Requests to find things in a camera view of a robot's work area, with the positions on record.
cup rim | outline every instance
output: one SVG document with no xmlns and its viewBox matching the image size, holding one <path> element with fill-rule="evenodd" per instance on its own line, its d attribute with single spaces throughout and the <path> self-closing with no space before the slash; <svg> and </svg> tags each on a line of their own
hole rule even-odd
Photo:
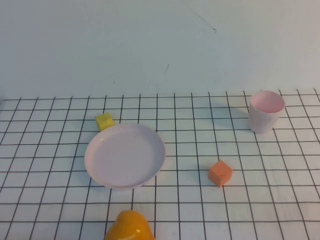
<svg viewBox="0 0 320 240">
<path fill-rule="evenodd" d="M 255 107 L 255 106 L 252 104 L 252 99 L 253 99 L 253 97 L 256 97 L 257 95 L 259 95 L 259 94 L 261 94 L 261 93 L 271 93 L 271 94 L 275 95 L 277 98 L 279 98 L 279 101 L 281 101 L 281 104 L 283 105 L 283 107 L 282 107 L 279 111 L 276 111 L 276 112 L 265 112 L 265 111 L 261 111 L 260 109 L 258 109 L 257 107 Z M 253 94 L 253 95 L 251 96 L 250 105 L 251 105 L 254 109 L 256 109 L 257 111 L 259 111 L 260 113 L 263 113 L 263 114 L 278 114 L 278 113 L 280 113 L 280 112 L 286 107 L 286 102 L 285 102 L 284 98 L 283 98 L 280 94 L 278 94 L 278 93 L 276 93 L 276 92 L 274 92 L 274 91 L 261 90 L 261 91 L 258 91 L 258 92 L 256 92 L 255 94 Z"/>
</svg>

block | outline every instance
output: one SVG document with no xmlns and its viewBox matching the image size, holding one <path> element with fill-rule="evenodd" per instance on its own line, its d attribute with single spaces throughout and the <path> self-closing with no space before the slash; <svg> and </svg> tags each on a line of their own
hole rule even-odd
<svg viewBox="0 0 320 240">
<path fill-rule="evenodd" d="M 210 167 L 208 178 L 214 182 L 219 188 L 231 179 L 232 168 L 229 167 L 224 161 L 220 160 L 215 165 Z"/>
<path fill-rule="evenodd" d="M 100 131 L 114 125 L 114 121 L 108 112 L 95 116 L 95 121 Z"/>
</svg>

tabletop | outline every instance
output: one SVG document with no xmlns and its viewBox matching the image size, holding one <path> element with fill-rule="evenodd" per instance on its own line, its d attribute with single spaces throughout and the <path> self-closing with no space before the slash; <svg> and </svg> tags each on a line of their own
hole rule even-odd
<svg viewBox="0 0 320 240">
<path fill-rule="evenodd" d="M 142 213 L 156 240 L 319 240 L 320 96 L 278 90 L 274 129 L 248 128 L 249 92 L 5 99 L 0 111 L 0 239 L 102 240 L 122 210 Z M 90 178 L 95 116 L 139 123 L 166 159 L 144 186 Z M 208 169 L 232 169 L 218 188 Z"/>
</svg>

cup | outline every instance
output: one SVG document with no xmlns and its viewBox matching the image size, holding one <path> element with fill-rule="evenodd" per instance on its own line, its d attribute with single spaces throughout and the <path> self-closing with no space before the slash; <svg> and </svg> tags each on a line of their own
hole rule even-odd
<svg viewBox="0 0 320 240">
<path fill-rule="evenodd" d="M 285 100 L 273 91 L 260 91 L 250 100 L 249 127 L 257 134 L 270 131 L 285 108 Z"/>
</svg>

plate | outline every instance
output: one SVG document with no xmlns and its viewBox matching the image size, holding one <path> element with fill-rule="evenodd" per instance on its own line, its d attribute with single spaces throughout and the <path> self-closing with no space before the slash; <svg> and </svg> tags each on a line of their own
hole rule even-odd
<svg viewBox="0 0 320 240">
<path fill-rule="evenodd" d="M 165 144 L 155 131 L 140 124 L 119 124 L 99 132 L 90 141 L 84 164 L 99 184 L 127 189 L 152 179 L 165 158 Z"/>
</svg>

